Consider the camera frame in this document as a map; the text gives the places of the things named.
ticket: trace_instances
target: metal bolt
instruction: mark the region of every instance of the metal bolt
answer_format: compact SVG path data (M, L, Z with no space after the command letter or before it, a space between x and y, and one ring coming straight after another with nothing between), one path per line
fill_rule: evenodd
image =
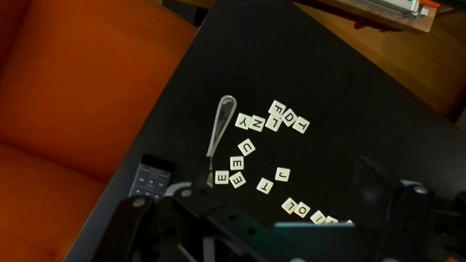
M181 196L182 196L182 197L188 197L188 196L190 196L191 194L192 194L191 189L185 189L185 190L181 191Z
M133 201L133 207L142 207L145 204L145 200L143 198L138 198Z
M423 186L415 186L415 187L414 187L414 191L416 191L416 193L418 193L418 194L423 194L423 195L429 193L429 190L427 190L427 189L426 189L425 187L423 187Z
M386 257L386 258L382 259L382 262L400 262L400 261L398 261L398 259L394 259L394 258L391 258L391 257Z
M295 257L290 260L290 262L306 262L306 260L300 258L300 257Z

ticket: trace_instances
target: orange couch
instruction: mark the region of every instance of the orange couch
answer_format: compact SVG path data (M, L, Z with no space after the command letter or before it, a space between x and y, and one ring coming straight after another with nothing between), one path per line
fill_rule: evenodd
M196 28L149 0L0 10L0 261L61 261Z

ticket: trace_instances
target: black tabletop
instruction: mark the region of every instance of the black tabletop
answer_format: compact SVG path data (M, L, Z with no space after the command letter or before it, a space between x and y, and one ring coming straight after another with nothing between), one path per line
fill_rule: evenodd
M171 183L194 178L224 95L234 96L238 107L214 169L228 170L246 138L256 150L245 157L246 184L214 186L213 197L268 226L310 221L316 210L370 224L351 186L360 155L444 197L466 189L464 134L376 65L289 1L218 0L66 261L90 259L143 154L176 163ZM278 132L234 126L239 112L267 118L274 100L310 122L304 134L284 124ZM279 166L291 169L289 182L274 180ZM268 195L256 190L263 177L275 182ZM288 197L311 207L306 218L282 210Z

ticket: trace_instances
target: remote control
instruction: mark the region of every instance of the remote control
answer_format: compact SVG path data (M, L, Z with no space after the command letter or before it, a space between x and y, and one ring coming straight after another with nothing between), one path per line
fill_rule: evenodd
M175 164L150 155L143 155L137 167L133 185L129 196L145 195L162 200L171 174L175 171Z

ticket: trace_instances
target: wooden surface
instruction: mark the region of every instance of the wooden surface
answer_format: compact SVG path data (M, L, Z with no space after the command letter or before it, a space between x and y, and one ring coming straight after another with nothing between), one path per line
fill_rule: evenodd
M298 6L442 115L451 119L464 107L466 14L440 17L430 33L418 35L355 30L352 21Z
M178 0L194 6L210 9L216 0ZM430 31L432 22L437 11L436 8L429 8L429 14L416 20L403 18L399 15L372 8L357 0L312 0L325 5L336 7L349 13L370 19L389 27L410 31L414 33L427 33Z

